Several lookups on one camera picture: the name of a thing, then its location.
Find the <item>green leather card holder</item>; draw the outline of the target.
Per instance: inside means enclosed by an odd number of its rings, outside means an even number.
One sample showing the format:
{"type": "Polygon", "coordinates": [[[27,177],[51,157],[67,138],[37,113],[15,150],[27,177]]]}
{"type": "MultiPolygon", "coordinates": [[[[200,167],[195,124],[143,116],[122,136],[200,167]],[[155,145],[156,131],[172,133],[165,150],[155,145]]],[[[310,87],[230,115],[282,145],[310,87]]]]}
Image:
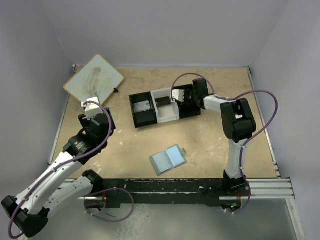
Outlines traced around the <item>green leather card holder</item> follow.
{"type": "Polygon", "coordinates": [[[149,160],[158,176],[171,171],[185,163],[186,150],[175,144],[149,157],[149,160]]]}

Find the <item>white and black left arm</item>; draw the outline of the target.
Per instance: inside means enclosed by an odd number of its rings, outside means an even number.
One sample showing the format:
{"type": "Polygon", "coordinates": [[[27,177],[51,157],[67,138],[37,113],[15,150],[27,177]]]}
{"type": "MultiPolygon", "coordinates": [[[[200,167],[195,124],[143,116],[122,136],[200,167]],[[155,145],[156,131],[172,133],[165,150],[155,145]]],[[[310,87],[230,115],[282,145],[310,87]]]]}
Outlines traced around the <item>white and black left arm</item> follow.
{"type": "Polygon", "coordinates": [[[1,205],[10,218],[8,235],[16,225],[21,234],[32,238],[44,229],[53,213],[74,199],[90,194],[98,196],[103,191],[101,177],[86,173],[71,186],[59,189],[62,183],[84,166],[91,158],[100,154],[108,145],[108,138],[116,126],[109,108],[97,106],[97,113],[85,108],[78,119],[82,129],[71,137],[55,161],[29,187],[16,196],[7,195],[1,205]]]}

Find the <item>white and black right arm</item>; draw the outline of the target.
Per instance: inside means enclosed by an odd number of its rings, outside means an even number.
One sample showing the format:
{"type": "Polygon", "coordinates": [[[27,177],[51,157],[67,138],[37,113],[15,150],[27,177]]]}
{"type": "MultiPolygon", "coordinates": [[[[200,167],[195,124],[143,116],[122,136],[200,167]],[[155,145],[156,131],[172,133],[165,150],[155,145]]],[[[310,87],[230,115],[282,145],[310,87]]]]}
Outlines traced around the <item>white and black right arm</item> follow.
{"type": "Polygon", "coordinates": [[[201,109],[220,113],[223,132],[228,139],[228,160],[223,172],[222,190],[228,196],[235,195],[246,185],[246,142],[257,129],[248,100],[209,94],[207,82],[201,78],[192,81],[192,90],[185,99],[201,109]]]}

